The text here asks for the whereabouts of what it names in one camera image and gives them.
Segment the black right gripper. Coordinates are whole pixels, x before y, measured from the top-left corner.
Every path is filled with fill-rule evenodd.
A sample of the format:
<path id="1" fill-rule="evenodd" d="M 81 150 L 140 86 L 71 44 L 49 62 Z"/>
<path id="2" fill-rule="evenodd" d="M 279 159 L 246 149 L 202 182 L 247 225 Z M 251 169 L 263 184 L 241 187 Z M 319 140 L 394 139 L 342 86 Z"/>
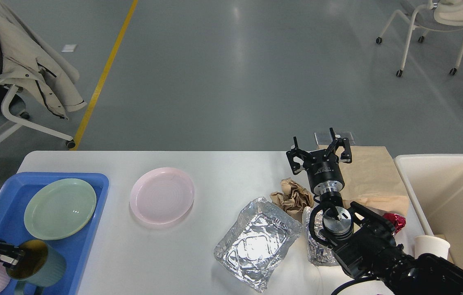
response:
<path id="1" fill-rule="evenodd" d="M 316 195 L 325 192 L 340 192 L 344 188 L 344 179 L 339 162 L 351 164 L 353 160 L 348 139 L 336 138 L 332 127 L 329 128 L 329 132 L 332 142 L 326 149 L 308 153 L 299 148 L 297 137 L 294 136 L 293 147 L 286 151 L 293 175 L 298 175 L 305 170 L 310 188 Z"/>

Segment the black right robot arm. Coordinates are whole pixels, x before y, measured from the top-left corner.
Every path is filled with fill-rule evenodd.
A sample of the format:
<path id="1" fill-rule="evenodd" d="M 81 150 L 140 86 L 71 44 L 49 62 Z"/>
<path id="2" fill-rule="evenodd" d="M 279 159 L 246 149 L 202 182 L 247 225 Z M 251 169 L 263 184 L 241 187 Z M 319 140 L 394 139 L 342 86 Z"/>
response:
<path id="1" fill-rule="evenodd" d="M 435 254 L 415 258 L 396 244 L 395 226 L 364 205 L 342 202 L 341 162 L 351 163 L 349 140 L 329 129 L 331 143 L 308 152 L 294 146 L 286 152 L 292 173 L 305 171 L 316 206 L 307 224 L 310 237 L 332 251 L 351 281 L 333 294 L 367 281 L 381 281 L 395 295 L 463 295 L 463 269 Z"/>

